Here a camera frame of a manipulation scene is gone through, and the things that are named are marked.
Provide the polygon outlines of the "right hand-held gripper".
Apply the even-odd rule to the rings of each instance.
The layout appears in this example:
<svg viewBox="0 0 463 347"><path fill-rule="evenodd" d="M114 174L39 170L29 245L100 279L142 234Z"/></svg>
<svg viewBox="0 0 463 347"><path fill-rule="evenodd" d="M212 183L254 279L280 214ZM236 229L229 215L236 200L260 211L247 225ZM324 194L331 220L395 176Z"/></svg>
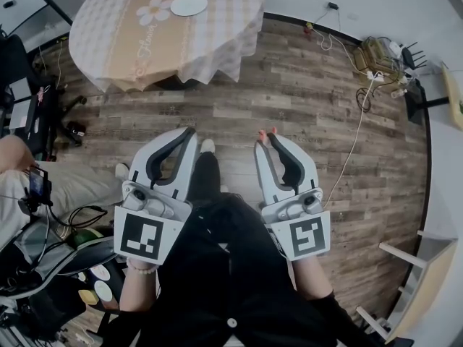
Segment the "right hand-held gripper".
<svg viewBox="0 0 463 347"><path fill-rule="evenodd" d="M315 162L279 134L270 133L270 143L284 166L283 185L261 141L255 143L254 156L265 203L261 215L277 249L290 262L329 251L331 216L322 207Z"/></svg>

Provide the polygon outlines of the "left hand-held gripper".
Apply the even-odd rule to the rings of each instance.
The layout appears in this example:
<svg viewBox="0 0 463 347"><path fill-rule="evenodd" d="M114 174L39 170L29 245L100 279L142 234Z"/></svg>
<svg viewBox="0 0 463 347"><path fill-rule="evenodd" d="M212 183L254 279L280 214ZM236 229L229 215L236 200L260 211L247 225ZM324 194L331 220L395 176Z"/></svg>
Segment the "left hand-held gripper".
<svg viewBox="0 0 463 347"><path fill-rule="evenodd" d="M114 251L162 265L192 212L187 199L197 157L195 129L184 127L158 135L135 154L123 202L114 211ZM161 164L179 148L169 178Z"/></svg>

